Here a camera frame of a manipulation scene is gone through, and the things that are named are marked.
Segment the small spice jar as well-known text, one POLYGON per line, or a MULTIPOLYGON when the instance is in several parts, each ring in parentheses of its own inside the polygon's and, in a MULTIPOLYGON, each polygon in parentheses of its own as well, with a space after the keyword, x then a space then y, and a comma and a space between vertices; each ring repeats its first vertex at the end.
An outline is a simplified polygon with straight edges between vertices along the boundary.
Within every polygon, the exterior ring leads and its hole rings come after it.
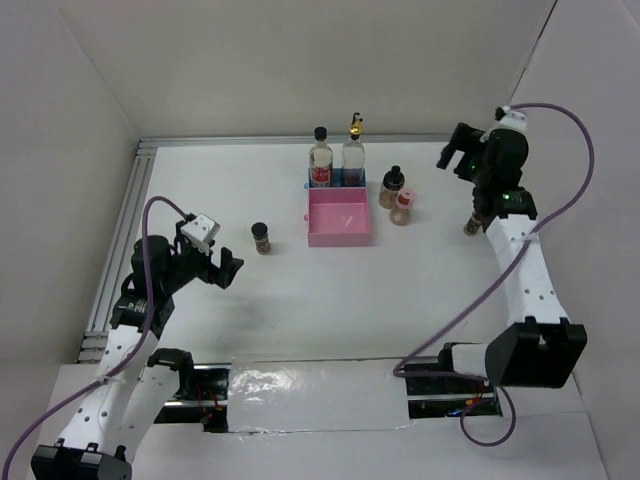
POLYGON ((481 233, 483 229, 483 216, 479 212, 474 211, 464 225, 463 232, 469 237, 474 237, 481 233))
POLYGON ((271 243, 268 235, 268 227, 263 222, 256 222, 251 226, 251 234, 254 239, 256 251, 260 255, 266 255, 271 251, 271 243))

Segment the round black cap spice jar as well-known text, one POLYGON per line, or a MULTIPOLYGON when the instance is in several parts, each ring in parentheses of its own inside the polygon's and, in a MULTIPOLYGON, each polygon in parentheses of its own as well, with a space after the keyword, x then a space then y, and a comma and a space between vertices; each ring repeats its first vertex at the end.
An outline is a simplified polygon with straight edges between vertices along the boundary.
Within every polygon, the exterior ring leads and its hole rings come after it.
POLYGON ((378 202, 381 207, 391 209, 396 202, 398 192, 405 185, 405 177, 401 167, 393 165, 382 179, 378 202))

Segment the pink cap seasoning jar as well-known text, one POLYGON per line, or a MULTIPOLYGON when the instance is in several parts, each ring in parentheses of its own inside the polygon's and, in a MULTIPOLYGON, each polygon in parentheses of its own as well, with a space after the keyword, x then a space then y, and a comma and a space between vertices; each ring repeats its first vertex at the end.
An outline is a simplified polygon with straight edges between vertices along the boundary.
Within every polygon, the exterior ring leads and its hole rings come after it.
POLYGON ((415 192, 410 188, 402 188, 392 206, 389 218, 397 226, 408 225, 411 221, 412 208, 415 200, 415 192))

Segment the gold spout oil bottle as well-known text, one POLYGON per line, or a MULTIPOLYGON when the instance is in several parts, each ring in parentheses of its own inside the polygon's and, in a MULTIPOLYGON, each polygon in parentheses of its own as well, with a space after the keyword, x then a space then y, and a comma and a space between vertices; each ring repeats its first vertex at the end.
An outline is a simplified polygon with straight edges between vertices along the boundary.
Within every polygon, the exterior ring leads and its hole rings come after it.
POLYGON ((355 112, 349 125, 349 139, 342 146, 342 184, 358 187, 364 175, 365 150, 361 142, 362 116, 355 112))

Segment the tall vinegar bottle red label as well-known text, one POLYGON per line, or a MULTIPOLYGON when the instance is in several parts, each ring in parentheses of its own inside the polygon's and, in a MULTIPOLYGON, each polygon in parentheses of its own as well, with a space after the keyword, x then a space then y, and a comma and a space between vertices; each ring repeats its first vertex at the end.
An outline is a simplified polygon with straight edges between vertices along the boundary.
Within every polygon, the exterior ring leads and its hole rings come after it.
POLYGON ((312 188, 328 188, 332 184, 333 150, 327 143, 323 126, 314 129, 315 143, 309 152, 309 180, 312 188))

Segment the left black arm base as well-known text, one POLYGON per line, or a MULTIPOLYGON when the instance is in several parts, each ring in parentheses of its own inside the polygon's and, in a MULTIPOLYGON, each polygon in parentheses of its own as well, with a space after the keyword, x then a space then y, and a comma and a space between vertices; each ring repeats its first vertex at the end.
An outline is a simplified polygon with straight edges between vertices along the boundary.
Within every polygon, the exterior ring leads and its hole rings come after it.
POLYGON ((230 364, 196 364, 189 385, 164 404, 154 423, 227 433, 230 370, 230 364))

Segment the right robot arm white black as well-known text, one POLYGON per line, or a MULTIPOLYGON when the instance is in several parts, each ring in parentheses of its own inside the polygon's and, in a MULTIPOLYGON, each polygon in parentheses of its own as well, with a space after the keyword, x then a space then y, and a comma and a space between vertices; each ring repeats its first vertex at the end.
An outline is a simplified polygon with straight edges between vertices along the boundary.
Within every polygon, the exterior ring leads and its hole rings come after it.
POLYGON ((508 318, 505 330, 488 344, 446 344, 439 354, 438 384, 457 392, 476 376, 503 387, 559 389, 581 356, 587 333, 570 321, 558 300, 534 231, 536 205, 520 184, 529 153, 526 136, 512 128, 484 132, 460 123, 438 168, 446 168, 455 152, 462 158, 454 172, 473 185, 474 217, 506 277, 508 318))

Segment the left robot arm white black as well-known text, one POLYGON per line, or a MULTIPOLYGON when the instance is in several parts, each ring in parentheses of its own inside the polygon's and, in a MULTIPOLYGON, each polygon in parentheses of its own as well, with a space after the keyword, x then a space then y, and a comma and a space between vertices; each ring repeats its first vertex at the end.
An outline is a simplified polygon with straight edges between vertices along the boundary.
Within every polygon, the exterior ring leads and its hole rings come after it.
POLYGON ((244 262, 222 248, 220 262, 184 235, 173 242, 138 240, 132 271, 121 288, 97 386, 83 394, 70 422, 51 445, 31 458, 38 479, 130 479, 137 450, 166 401, 196 390, 190 352, 162 348, 159 340, 174 311, 174 294, 193 280, 225 289, 244 262))

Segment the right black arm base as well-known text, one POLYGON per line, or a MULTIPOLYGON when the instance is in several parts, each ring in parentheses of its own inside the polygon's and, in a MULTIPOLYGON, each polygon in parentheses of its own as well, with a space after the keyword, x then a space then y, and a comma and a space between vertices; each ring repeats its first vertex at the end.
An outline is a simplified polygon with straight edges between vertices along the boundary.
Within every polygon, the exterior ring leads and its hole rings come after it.
POLYGON ((502 415, 495 390, 487 382, 435 375, 440 370, 436 361, 409 363, 400 370, 410 419, 459 417, 470 406, 470 416, 502 415))

